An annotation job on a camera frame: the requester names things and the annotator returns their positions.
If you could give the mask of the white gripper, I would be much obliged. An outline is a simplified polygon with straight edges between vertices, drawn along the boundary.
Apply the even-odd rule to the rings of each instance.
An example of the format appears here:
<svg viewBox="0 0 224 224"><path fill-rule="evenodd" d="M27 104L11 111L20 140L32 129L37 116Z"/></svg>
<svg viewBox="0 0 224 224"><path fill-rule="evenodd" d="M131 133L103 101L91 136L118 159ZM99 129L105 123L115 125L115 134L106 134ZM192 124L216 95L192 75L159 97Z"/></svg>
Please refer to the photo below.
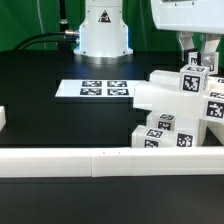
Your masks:
<svg viewBox="0 0 224 224"><path fill-rule="evenodd" d="M217 48L220 34L224 34L224 0L151 0L151 9L157 29L178 31L184 62L195 50L193 32L199 32L207 33L201 35L201 64L218 65Z"/></svg>

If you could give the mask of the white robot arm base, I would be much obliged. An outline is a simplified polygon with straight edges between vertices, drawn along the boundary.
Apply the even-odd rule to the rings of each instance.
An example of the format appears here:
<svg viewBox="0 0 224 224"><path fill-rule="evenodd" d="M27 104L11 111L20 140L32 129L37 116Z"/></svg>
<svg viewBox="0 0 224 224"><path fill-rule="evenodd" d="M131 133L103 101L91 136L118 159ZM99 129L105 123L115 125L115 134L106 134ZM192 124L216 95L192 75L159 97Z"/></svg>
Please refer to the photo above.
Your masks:
<svg viewBox="0 0 224 224"><path fill-rule="evenodd" d="M79 27L76 61L91 64L129 62L128 26L122 17L123 0L85 0L85 19Z"/></svg>

